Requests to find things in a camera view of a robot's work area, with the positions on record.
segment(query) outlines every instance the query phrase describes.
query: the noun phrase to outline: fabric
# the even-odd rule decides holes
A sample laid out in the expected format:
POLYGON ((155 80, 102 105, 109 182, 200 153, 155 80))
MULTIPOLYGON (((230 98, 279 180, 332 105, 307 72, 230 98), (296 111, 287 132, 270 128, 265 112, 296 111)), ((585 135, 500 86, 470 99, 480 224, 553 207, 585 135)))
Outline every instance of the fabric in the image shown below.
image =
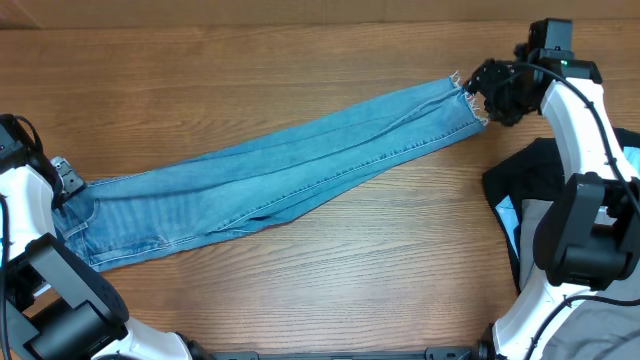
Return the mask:
POLYGON ((640 149, 634 147, 625 147, 622 149, 624 157, 640 173, 640 149))
POLYGON ((513 250, 516 258, 519 257, 520 251, 520 222, 518 221, 518 215, 516 209, 513 207, 513 202, 509 195, 505 196, 498 205, 496 205, 495 212, 500 219, 500 225, 502 231, 504 231, 507 240, 509 241, 509 247, 513 250))
POLYGON ((54 212, 58 236, 103 271, 292 221, 483 130, 467 97, 442 79, 165 168, 90 183, 54 212))
MULTIPOLYGON (((640 154, 640 150, 635 149, 633 153, 640 154)), ((551 204, 551 201, 533 199, 522 202, 520 259, 521 281, 524 283, 533 267, 532 243, 535 230, 551 204)), ((640 267, 628 279, 614 281, 598 295, 624 300, 640 298, 640 267)), ((637 359, 639 352, 640 307, 617 307, 586 301, 549 340, 542 352, 542 359, 637 359)))
MULTIPOLYGON (((640 134, 625 129, 614 131, 621 146, 640 148, 640 134)), ((505 233, 514 283, 520 289, 518 248, 511 245, 519 243, 520 232, 517 226, 513 232, 505 228, 502 218, 506 215, 501 214, 499 209, 509 206, 505 200, 509 197, 510 206, 517 217, 517 221, 512 223, 520 224, 524 199, 557 199, 564 187, 564 175, 555 139, 534 140, 523 150, 485 172, 482 175, 482 183, 489 206, 505 233)))

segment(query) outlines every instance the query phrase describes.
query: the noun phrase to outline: stitching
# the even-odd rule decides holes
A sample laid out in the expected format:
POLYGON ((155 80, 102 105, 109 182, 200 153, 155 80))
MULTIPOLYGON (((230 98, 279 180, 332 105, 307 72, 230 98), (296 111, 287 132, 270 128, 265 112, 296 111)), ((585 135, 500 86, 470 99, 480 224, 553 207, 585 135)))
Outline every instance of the stitching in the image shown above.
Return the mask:
POLYGON ((67 231, 66 233, 63 233, 62 235, 64 235, 65 239, 68 239, 71 236, 75 235, 78 231, 82 231, 86 228, 87 228, 87 223, 82 222, 79 225, 76 225, 73 228, 71 228, 71 230, 67 231))
MULTIPOLYGON (((227 232, 233 232, 233 231, 238 231, 238 232, 242 232, 242 233, 248 233, 248 231, 243 231, 243 230, 227 230, 227 232)), ((138 256, 138 255, 146 254, 146 253, 152 252, 152 251, 160 251, 160 250, 168 249, 168 248, 171 248, 171 247, 174 247, 174 246, 182 245, 184 243, 187 243, 187 242, 190 242, 190 241, 193 241, 193 240, 197 240, 197 239, 199 239, 201 237, 205 237, 205 236, 207 236, 207 235, 209 235, 211 233, 213 233, 213 231, 212 232, 208 232, 208 233, 204 233, 204 234, 200 234, 200 235, 189 236, 189 237, 186 237, 186 238, 182 238, 182 239, 180 239, 178 241, 175 241, 173 243, 168 243, 167 245, 162 246, 162 247, 148 249, 148 250, 144 250, 144 251, 141 251, 141 252, 137 252, 135 254, 122 255, 122 256, 114 257, 114 258, 111 258, 111 259, 108 259, 108 260, 95 262, 91 266, 98 266, 98 265, 102 265, 104 263, 108 263, 108 262, 111 262, 111 261, 116 261, 116 260, 120 260, 120 259, 126 259, 126 258, 130 258, 132 256, 138 256)))
POLYGON ((297 191, 297 192, 294 192, 294 193, 292 193, 292 194, 290 194, 290 195, 288 195, 288 196, 286 196, 286 197, 284 197, 284 198, 282 198, 282 199, 280 199, 280 200, 277 200, 277 201, 275 201, 275 202, 272 202, 272 203, 270 203, 270 204, 268 204, 268 205, 266 205, 266 206, 264 206, 264 207, 258 208, 258 209, 256 209, 256 210, 254 210, 254 211, 252 211, 252 212, 250 212, 250 213, 248 213, 248 214, 246 214, 246 215, 244 215, 244 216, 242 216, 242 217, 240 217, 240 218, 238 218, 238 219, 234 220, 232 223, 230 223, 230 224, 228 224, 228 225, 224 226, 223 228, 220 228, 220 229, 217 229, 217 230, 214 230, 214 231, 208 232, 208 233, 200 234, 200 235, 194 235, 194 236, 186 237, 186 238, 183 238, 183 239, 180 239, 180 240, 177 240, 177 241, 174 241, 174 242, 168 243, 167 245, 162 246, 162 247, 157 247, 157 248, 154 248, 154 249, 148 249, 148 250, 145 250, 145 251, 137 252, 137 253, 135 253, 135 254, 122 255, 122 256, 114 257, 114 258, 111 258, 111 259, 108 259, 108 260, 103 260, 103 261, 100 261, 100 262, 95 262, 95 263, 94 263, 93 265, 91 265, 91 266, 92 266, 92 267, 97 267, 98 265, 101 265, 101 264, 104 264, 104 263, 109 263, 109 262, 113 262, 113 261, 116 261, 116 260, 126 259, 126 258, 130 258, 130 257, 133 257, 133 256, 139 256, 139 255, 141 255, 141 254, 146 254, 146 253, 149 253, 149 252, 154 252, 154 251, 160 251, 160 250, 168 249, 168 248, 170 248, 170 247, 175 247, 175 246, 178 246, 178 245, 182 245, 182 244, 184 244, 184 243, 186 243, 186 242, 190 242, 190 241, 193 241, 193 240, 199 239, 199 238, 201 238, 201 237, 207 236, 207 235, 212 234, 212 233, 214 233, 214 232, 219 232, 219 231, 227 231, 227 232, 229 232, 229 231, 234 231, 234 232, 240 232, 240 233, 244 233, 244 234, 250 233, 249 231, 245 231, 245 230, 235 230, 235 229, 229 229, 229 230, 226 230, 226 229, 227 229, 229 226, 231 226, 231 225, 235 224, 236 222, 238 222, 238 221, 240 221, 240 220, 242 220, 242 219, 246 218, 247 216, 249 216, 249 215, 251 215, 251 214, 253 214, 253 213, 257 212, 257 211, 260 211, 260 210, 262 210, 262 209, 268 208, 268 207, 270 207, 270 206, 272 206, 272 205, 275 205, 275 204, 277 204, 277 203, 279 203, 279 202, 281 202, 281 201, 283 201, 283 200, 285 200, 285 199, 287 199, 287 198, 289 198, 289 197, 291 197, 291 196, 295 196, 295 195, 297 195, 297 194, 299 194, 299 193, 302 193, 302 192, 307 191, 307 190, 309 190, 309 189, 312 189, 312 188, 314 188, 314 187, 316 187, 316 186, 319 186, 319 185, 321 185, 321 184, 323 184, 323 183, 326 183, 326 182, 328 182, 328 181, 331 181, 331 180, 337 179, 337 178, 339 178, 339 177, 342 177, 342 176, 344 176, 344 175, 347 175, 347 174, 349 174, 349 173, 351 173, 351 172, 354 172, 354 171, 356 171, 356 170, 359 170, 359 169, 365 168, 365 167, 367 167, 367 166, 369 166, 369 165, 377 164, 377 163, 379 163, 379 162, 382 162, 382 161, 385 161, 385 160, 388 160, 388 159, 394 158, 394 157, 396 157, 396 156, 400 156, 400 155, 402 155, 402 154, 406 154, 406 153, 408 153, 408 152, 410 152, 410 151, 413 151, 413 150, 419 149, 419 148, 421 148, 421 147, 424 147, 424 146, 427 146, 427 145, 433 144, 433 143, 435 143, 435 142, 437 142, 437 141, 444 140, 444 139, 446 139, 446 138, 448 138, 448 137, 450 137, 450 136, 452 136, 452 135, 454 135, 454 134, 456 134, 456 133, 458 133, 458 132, 460 132, 460 131, 462 131, 462 130, 464 130, 464 129, 468 128, 469 126, 474 125, 474 124, 475 124, 475 123, 477 123, 477 122, 478 122, 478 119, 474 119, 474 121, 470 121, 470 122, 468 122, 468 123, 466 123, 466 124, 462 125, 462 126, 461 126, 460 128, 458 128, 457 130, 455 130, 455 131, 453 131, 453 132, 451 132, 451 133, 449 133, 449 134, 447 134, 447 135, 445 135, 445 136, 443 136, 443 137, 441 137, 441 138, 439 138, 439 139, 435 139, 435 140, 433 140, 433 141, 429 141, 429 142, 427 142, 427 143, 421 144, 421 145, 416 146, 416 147, 413 147, 413 148, 411 148, 411 149, 407 149, 407 150, 405 150, 405 151, 403 151, 403 152, 400 152, 400 153, 394 154, 394 155, 392 155, 392 156, 387 156, 387 157, 385 157, 385 158, 383 158, 383 159, 379 159, 379 160, 376 160, 376 161, 374 161, 374 162, 371 162, 371 163, 368 163, 368 164, 365 164, 365 165, 361 165, 361 166, 360 166, 360 167, 358 167, 358 168, 351 169, 351 170, 349 170, 349 171, 347 171, 347 172, 345 172, 345 173, 342 173, 342 174, 340 174, 340 175, 334 176, 334 177, 332 177, 332 178, 330 178, 330 179, 326 179, 326 180, 324 180, 324 181, 321 181, 321 182, 319 182, 319 183, 317 183, 317 184, 315 184, 315 185, 312 185, 312 186, 310 186, 310 187, 307 187, 307 188, 305 188, 305 189, 302 189, 302 190, 299 190, 299 191, 297 191))
POLYGON ((91 216, 89 216, 89 218, 87 220, 84 221, 84 224, 89 227, 89 224, 93 221, 93 219, 96 217, 96 214, 98 213, 98 210, 100 210, 100 200, 99 199, 94 199, 93 200, 93 212, 91 213, 91 216))
POLYGON ((84 247, 84 256, 89 259, 89 262, 92 262, 89 256, 89 250, 87 249, 87 242, 84 241, 84 233, 80 233, 80 241, 82 241, 82 246, 84 247))
MULTIPOLYGON (((377 117, 377 118, 374 118, 374 119, 370 119, 370 120, 366 120, 366 121, 361 121, 361 122, 354 123, 354 124, 351 124, 351 125, 349 125, 349 126, 346 126, 345 128, 349 128, 349 127, 353 127, 353 126, 356 126, 356 125, 360 125, 360 124, 363 124, 363 123, 365 123, 365 122, 369 122, 369 121, 375 121, 375 120, 380 120, 380 119, 386 119, 386 118, 394 118, 394 117, 398 117, 398 118, 397 118, 396 120, 394 120, 391 124, 387 125, 383 130, 381 130, 381 131, 379 132, 379 133, 385 133, 385 132, 387 132, 389 129, 393 129, 397 124, 402 123, 402 122, 403 122, 404 120, 406 120, 408 117, 410 117, 410 116, 412 116, 413 114, 417 113, 418 111, 420 111, 420 110, 424 109, 425 107, 427 107, 427 106, 429 106, 429 105, 431 105, 431 104, 433 104, 433 103, 437 103, 438 101, 440 101, 440 100, 442 100, 442 99, 446 98, 447 96, 449 96, 449 95, 450 95, 450 94, 452 94, 452 93, 455 93, 455 92, 457 92, 457 91, 460 91, 460 86, 459 86, 458 84, 456 84, 455 82, 453 82, 453 79, 451 78, 451 76, 449 77, 449 83, 453 86, 453 88, 452 88, 451 90, 448 90, 448 91, 447 91, 447 92, 445 92, 444 94, 442 94, 442 95, 440 95, 440 96, 438 96, 438 97, 436 97, 436 98, 434 98, 434 99, 426 100, 426 101, 422 102, 421 104, 419 104, 418 106, 416 106, 415 108, 413 108, 412 110, 410 110, 409 112, 407 112, 406 114, 404 114, 404 115, 402 115, 402 116, 400 116, 400 117, 398 117, 398 116, 399 116, 400 114, 402 114, 403 112, 398 112, 398 113, 391 114, 391 115, 380 116, 380 117, 377 117)), ((350 108, 351 108, 351 107, 348 107, 348 108, 343 109, 343 110, 341 110, 341 111, 346 111, 347 109, 350 109, 350 108)), ((314 135, 314 136, 309 136, 309 137, 302 138, 302 139, 298 139, 298 140, 296 140, 296 141, 302 141, 302 140, 310 139, 310 138, 317 137, 317 136, 320 136, 320 135, 325 135, 325 134, 328 134, 328 133, 330 133, 330 132, 337 131, 337 130, 338 130, 338 129, 334 129, 334 130, 330 130, 330 131, 325 131, 325 132, 323 132, 323 133, 321 133, 321 134, 314 135)), ((255 140, 261 139, 261 138, 263 138, 263 137, 258 137, 258 138, 254 139, 254 140, 251 140, 251 141, 255 141, 255 140)), ((197 159, 190 159, 190 160, 186 160, 186 162, 190 162, 190 161, 194 161, 194 160, 197 160, 197 159)), ((179 163, 176 163, 176 164, 172 164, 172 165, 168 165, 168 166, 166 166, 166 167, 164 167, 164 168, 169 168, 169 167, 173 167, 173 166, 176 166, 176 165, 180 165, 181 163, 182 163, 182 162, 179 162, 179 163)), ((88 187, 95 187, 95 186, 100 186, 100 185, 110 184, 110 183, 113 183, 113 182, 116 182, 116 181, 126 180, 126 179, 130 179, 130 178, 133 178, 133 177, 136 177, 136 176, 145 175, 145 174, 148 174, 148 173, 153 172, 153 171, 154 171, 154 170, 149 170, 149 171, 145 171, 145 172, 140 173, 140 174, 126 175, 126 176, 116 177, 116 178, 107 179, 107 180, 97 180, 97 181, 92 182, 91 184, 89 184, 89 185, 88 185, 88 187)))
POLYGON ((69 240, 69 238, 67 237, 67 234, 62 231, 62 228, 60 226, 58 226, 55 223, 55 221, 53 223, 53 227, 55 227, 56 230, 58 230, 58 232, 60 233, 60 235, 62 235, 62 239, 64 240, 64 242, 67 242, 69 240))
POLYGON ((258 211, 260 211, 260 210, 266 209, 266 208, 268 208, 268 207, 270 207, 270 206, 272 206, 272 205, 275 205, 275 204, 277 204, 277 203, 279 203, 279 202, 281 202, 281 201, 284 201, 284 200, 286 200, 286 199, 288 199, 288 198, 290 198, 290 197, 292 197, 292 196, 298 195, 298 194, 300 194, 300 193, 302 193, 302 192, 305 192, 305 191, 307 191, 307 190, 313 189, 313 188, 315 188, 315 187, 317 187, 317 186, 320 186, 320 185, 322 185, 322 184, 324 184, 324 183, 326 183, 326 182, 329 182, 329 181, 332 181, 332 180, 338 179, 338 178, 340 178, 340 177, 342 177, 342 176, 345 176, 345 175, 350 174, 350 173, 352 173, 352 172, 354 172, 354 171, 357 171, 357 170, 363 169, 363 168, 368 167, 368 166, 370 166, 370 165, 377 164, 377 163, 379 163, 379 162, 382 162, 382 161, 385 161, 385 160, 388 160, 388 159, 394 158, 394 157, 396 157, 396 156, 400 156, 400 155, 406 154, 406 153, 408 153, 408 152, 410 152, 410 151, 413 151, 413 150, 419 149, 419 148, 421 148, 421 147, 424 147, 424 146, 427 146, 427 145, 433 144, 434 142, 437 142, 437 141, 440 141, 440 140, 444 140, 444 139, 446 139, 446 138, 448 138, 448 137, 450 137, 450 136, 452 136, 452 135, 454 135, 454 134, 456 134, 456 133, 458 133, 458 132, 462 131, 463 129, 465 129, 465 128, 467 128, 467 127, 471 126, 471 125, 473 125, 473 122, 469 122, 469 123, 467 123, 467 124, 463 125, 462 127, 460 127, 459 129, 457 129, 456 131, 454 131, 454 132, 452 132, 452 133, 449 133, 449 134, 447 134, 446 136, 443 136, 443 137, 441 137, 441 138, 439 138, 439 139, 436 139, 436 140, 433 140, 433 141, 429 141, 429 142, 427 142, 427 143, 425 143, 425 144, 422 144, 422 145, 419 145, 419 146, 413 147, 413 148, 411 148, 411 149, 408 149, 408 150, 402 151, 402 152, 400 152, 400 153, 393 154, 393 155, 391 155, 391 156, 386 156, 386 157, 385 157, 385 158, 383 158, 383 159, 378 159, 378 160, 376 160, 376 161, 373 161, 373 162, 370 162, 370 163, 367 163, 367 164, 361 165, 361 166, 359 166, 359 167, 356 167, 356 168, 353 168, 353 169, 351 169, 351 170, 349 170, 349 171, 346 171, 346 172, 344 172, 344 173, 341 173, 340 175, 333 176, 333 177, 331 177, 331 178, 329 178, 329 179, 323 180, 323 181, 321 181, 321 182, 319 182, 319 183, 316 183, 316 184, 311 185, 311 186, 309 186, 309 187, 306 187, 306 188, 304 188, 304 189, 301 189, 301 190, 295 191, 295 192, 293 192, 293 193, 291 193, 291 194, 289 194, 289 195, 287 195, 287 196, 283 197, 282 199, 276 200, 276 201, 274 201, 274 202, 272 202, 272 203, 270 203, 270 204, 268 204, 268 205, 265 205, 265 206, 259 207, 259 208, 255 209, 255 210, 253 210, 253 211, 249 212, 248 214, 246 214, 246 215, 243 215, 243 216, 239 217, 238 219, 236 219, 236 220, 232 221, 231 223, 227 224, 226 226, 224 226, 224 227, 222 227, 222 228, 219 228, 219 229, 218 229, 218 230, 216 230, 216 231, 222 231, 222 230, 225 230, 225 229, 227 229, 229 226, 231 226, 231 225, 233 225, 233 224, 237 223, 238 221, 240 221, 240 220, 242 220, 242 219, 246 218, 247 216, 250 216, 250 215, 252 215, 252 214, 255 214, 256 212, 258 212, 258 211))
MULTIPOLYGON (((391 114, 391 115, 379 116, 379 117, 376 117, 376 118, 373 118, 373 119, 368 119, 368 120, 364 120, 364 121, 356 122, 356 123, 353 123, 353 124, 350 124, 350 125, 348 125, 348 126, 344 127, 343 129, 348 129, 348 128, 350 128, 350 127, 355 127, 355 126, 357 126, 357 125, 361 125, 361 124, 364 124, 364 123, 366 123, 366 122, 371 122, 371 121, 376 121, 376 120, 380 120, 380 119, 386 119, 386 118, 393 118, 393 117, 397 117, 397 116, 399 116, 399 114, 401 114, 401 113, 402 113, 402 112, 398 112, 398 113, 391 114)), ((333 130, 325 131, 325 132, 323 132, 323 133, 316 134, 316 135, 313 135, 313 136, 307 136, 307 137, 304 137, 304 138, 296 139, 296 140, 293 140, 292 142, 300 142, 300 141, 304 141, 304 140, 312 139, 312 138, 314 138, 314 137, 318 137, 318 136, 326 135, 326 134, 328 134, 328 133, 331 133, 331 132, 334 132, 334 131, 338 131, 338 130, 343 130, 343 129, 333 129, 333 130)), ((261 139, 261 138, 263 138, 263 137, 266 137, 266 136, 270 136, 270 135, 265 135, 265 136, 262 136, 262 137, 258 137, 258 138, 256 138, 256 139, 249 140, 249 142, 259 140, 259 139, 261 139)), ((242 152, 242 153, 239 153, 239 154, 246 154, 246 153, 254 152, 254 151, 257 151, 257 150, 269 149, 269 148, 276 147, 276 146, 280 146, 280 145, 283 145, 283 144, 276 144, 276 145, 265 146, 265 147, 263 147, 263 148, 254 149, 254 150, 251 150, 251 151, 246 151, 246 152, 242 152)), ((239 154, 224 155, 224 156, 217 157, 216 159, 220 159, 220 158, 224 158, 224 157, 229 157, 229 156, 235 156, 235 155, 239 155, 239 154)), ((166 169, 166 168, 170 168, 170 167, 174 167, 174 166, 182 165, 182 164, 185 164, 185 163, 196 162, 196 161, 199 161, 199 159, 198 159, 198 158, 183 160, 183 161, 178 162, 178 163, 175 163, 175 164, 167 165, 167 166, 162 167, 162 168, 160 168, 160 169, 166 169)), ((153 172, 153 171, 155 171, 155 170, 149 170, 149 171, 145 171, 145 172, 142 172, 142 173, 139 173, 139 174, 119 176, 119 177, 115 177, 115 178, 111 178, 111 179, 96 180, 96 181, 91 182, 90 184, 88 184, 88 185, 87 185, 87 187, 96 187, 96 186, 100 186, 100 185, 111 184, 111 183, 118 182, 118 181, 121 181, 121 180, 131 179, 131 178, 134 178, 134 177, 137 177, 137 176, 140 176, 140 175, 146 175, 146 174, 151 173, 151 172, 153 172)))

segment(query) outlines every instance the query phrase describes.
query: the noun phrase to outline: frayed hem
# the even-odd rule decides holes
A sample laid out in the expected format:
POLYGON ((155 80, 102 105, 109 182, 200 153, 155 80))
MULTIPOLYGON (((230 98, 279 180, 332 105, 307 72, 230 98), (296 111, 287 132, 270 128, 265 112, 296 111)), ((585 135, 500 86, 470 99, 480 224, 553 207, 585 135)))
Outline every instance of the frayed hem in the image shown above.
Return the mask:
MULTIPOLYGON (((453 74, 451 74, 451 76, 449 76, 449 79, 451 79, 451 82, 456 87, 456 89, 462 89, 463 80, 462 80, 462 76, 460 76, 459 71, 456 71, 453 74)), ((484 116, 478 115, 478 112, 481 110, 481 108, 480 106, 476 105, 476 96, 468 93, 464 89, 463 89, 463 93, 464 93, 465 100, 467 100, 467 106, 469 107, 469 110, 471 110, 471 113, 473 114, 473 116, 477 120, 480 120, 480 122, 482 122, 482 125, 487 126, 489 124, 489 119, 487 119, 484 116)))

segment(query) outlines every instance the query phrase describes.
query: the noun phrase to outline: metal bracket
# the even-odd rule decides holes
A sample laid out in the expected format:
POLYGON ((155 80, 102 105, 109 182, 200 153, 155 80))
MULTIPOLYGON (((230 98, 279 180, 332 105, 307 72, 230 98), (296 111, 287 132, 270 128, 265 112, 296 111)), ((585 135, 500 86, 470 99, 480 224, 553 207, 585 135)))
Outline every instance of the metal bracket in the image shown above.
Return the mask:
MULTIPOLYGON (((459 350, 471 353, 471 348, 446 348, 454 349, 457 354, 459 350)), ((306 354, 266 354, 259 355, 255 352, 237 353, 213 353, 214 360, 425 360, 424 351, 379 351, 379 352, 336 352, 336 353, 306 353, 306 354)), ((442 358, 444 360, 458 360, 457 358, 442 358)), ((471 359, 470 357, 460 357, 459 360, 471 359)))
POLYGON ((67 159, 56 156, 51 159, 51 165, 53 165, 58 172, 58 176, 62 179, 63 202, 69 200, 86 186, 84 180, 73 170, 67 159))

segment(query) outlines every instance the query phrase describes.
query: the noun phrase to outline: cable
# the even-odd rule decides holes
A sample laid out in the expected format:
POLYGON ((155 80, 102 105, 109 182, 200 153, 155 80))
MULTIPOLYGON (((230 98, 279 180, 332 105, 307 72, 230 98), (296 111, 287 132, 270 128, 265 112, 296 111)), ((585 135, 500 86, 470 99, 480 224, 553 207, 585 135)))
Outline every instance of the cable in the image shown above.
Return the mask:
POLYGON ((498 63, 504 64, 504 65, 511 65, 512 67, 528 67, 534 70, 538 70, 542 73, 545 73, 546 75, 549 75, 555 80, 563 83, 567 88, 569 88, 569 90, 573 91, 573 93, 576 94, 578 98, 582 100, 582 102, 584 102, 586 107, 591 111, 591 114, 593 115, 593 118, 596 121, 596 125, 598 126, 598 132, 600 133, 600 137, 602 138, 602 145, 604 146, 604 152, 605 152, 605 155, 607 156, 607 162, 609 163, 609 166, 611 167, 611 170, 613 171, 613 174, 615 175, 616 179, 620 182, 620 185, 622 185, 622 188, 624 189, 625 194, 629 198, 629 201, 631 202, 631 205, 633 206, 633 209, 636 212, 636 215, 640 217, 640 204, 636 199, 636 195, 631 190, 631 187, 629 187, 629 184, 627 184, 627 182, 624 180, 624 177, 622 176, 622 173, 618 168, 618 164, 617 164, 618 160, 615 157, 613 157, 613 153, 611 151, 611 145, 609 144, 609 138, 607 137, 607 133, 604 128, 604 123, 600 118, 600 114, 598 114, 598 111, 596 111, 596 108, 593 105, 593 101, 589 100, 589 98, 587 98, 580 90, 578 90, 578 88, 576 88, 572 83, 570 83, 563 76, 558 75, 553 71, 547 68, 544 68, 542 66, 524 63, 524 62, 516 62, 516 61, 499 61, 498 63))
POLYGON ((460 357, 457 360, 462 360, 463 357, 467 356, 467 354, 471 353, 471 350, 467 351, 466 353, 460 355, 460 357))
MULTIPOLYGON (((582 100, 582 102, 584 102, 586 107, 591 111, 591 114, 593 115, 593 118, 596 121, 596 125, 598 126, 598 131, 600 132, 600 137, 602 138, 602 145, 604 146, 604 151, 605 151, 605 155, 607 156, 607 161, 609 163, 609 166, 611 167, 611 170, 613 171, 613 174, 615 175, 618 182, 622 185, 622 188, 624 189, 625 194, 629 198, 629 201, 631 202, 631 205, 633 206, 633 209, 636 215, 640 217, 640 204, 638 204, 636 195, 633 193, 633 191, 631 190, 631 187, 626 182, 626 180, 622 176, 622 173, 620 172, 620 169, 618 168, 617 159, 613 157, 613 153, 611 151, 611 145, 609 144, 609 138, 607 137, 606 130, 604 128, 604 123, 602 122, 602 118, 600 118, 600 114, 598 114, 598 111, 596 111, 593 101, 589 100, 589 98, 587 98, 580 90, 578 90, 578 88, 576 88, 566 78, 554 73, 553 71, 547 68, 544 68, 542 66, 535 65, 535 64, 516 62, 516 61, 500 61, 499 63, 504 65, 510 65, 512 67, 528 67, 528 68, 540 71, 546 75, 549 75, 553 79, 563 83, 567 88, 569 88, 569 90, 573 91, 573 93, 576 94, 578 98, 582 100)), ((640 305, 640 299, 625 301, 625 300, 614 300, 614 299, 610 299, 602 296, 595 296, 595 295, 576 295, 576 296, 568 297, 564 299, 564 301, 562 301, 562 303, 560 303, 560 305, 558 305, 547 316, 547 318, 544 320, 542 325, 540 325, 540 327, 538 328, 538 331, 536 331, 536 334, 531 339, 531 346, 527 350, 524 360, 531 359, 531 356, 533 355, 533 351, 538 345, 538 341, 540 341, 540 337, 542 337, 544 330, 549 326, 551 321, 553 321, 553 319, 565 307, 571 306, 571 304, 574 301, 579 301, 579 300, 590 300, 590 301, 596 301, 596 302, 601 302, 601 303, 615 305, 615 306, 639 306, 640 305)))
POLYGON ((538 328, 538 331, 536 331, 536 334, 531 339, 531 346, 527 350, 527 354, 524 356, 524 360, 530 360, 531 359, 531 356, 533 355, 533 350, 535 350, 536 346, 538 345, 538 341, 540 340, 540 337, 542 336, 542 333, 547 328, 547 326, 549 326, 551 321, 553 321, 553 318, 555 318, 566 306, 571 306, 571 303, 573 303, 574 301, 580 301, 580 300, 590 300, 590 301, 601 302, 601 303, 605 303, 605 304, 609 304, 609 305, 615 305, 615 306, 638 306, 638 305, 640 305, 640 299, 636 299, 636 300, 614 300, 614 299, 609 299, 609 298, 606 298, 606 297, 595 296, 595 295, 576 295, 576 296, 568 297, 568 298, 564 299, 560 303, 560 305, 558 305, 551 312, 551 314, 549 314, 549 316, 547 316, 547 318, 544 320, 542 325, 540 325, 540 327, 538 328))
POLYGON ((0 194, 2 206, 2 268, 0 268, 0 343, 2 356, 5 360, 11 360, 9 352, 9 333, 7 331, 7 263, 9 263, 9 206, 4 195, 0 194))
POLYGON ((20 115, 14 115, 14 118, 24 122, 25 124, 27 124, 27 126, 29 126, 29 129, 31 129, 31 134, 33 135, 33 141, 34 141, 36 150, 38 150, 39 152, 44 152, 44 147, 42 146, 42 140, 40 140, 40 136, 38 136, 38 132, 36 131, 36 128, 35 126, 33 126, 31 121, 25 119, 23 116, 20 116, 20 115))

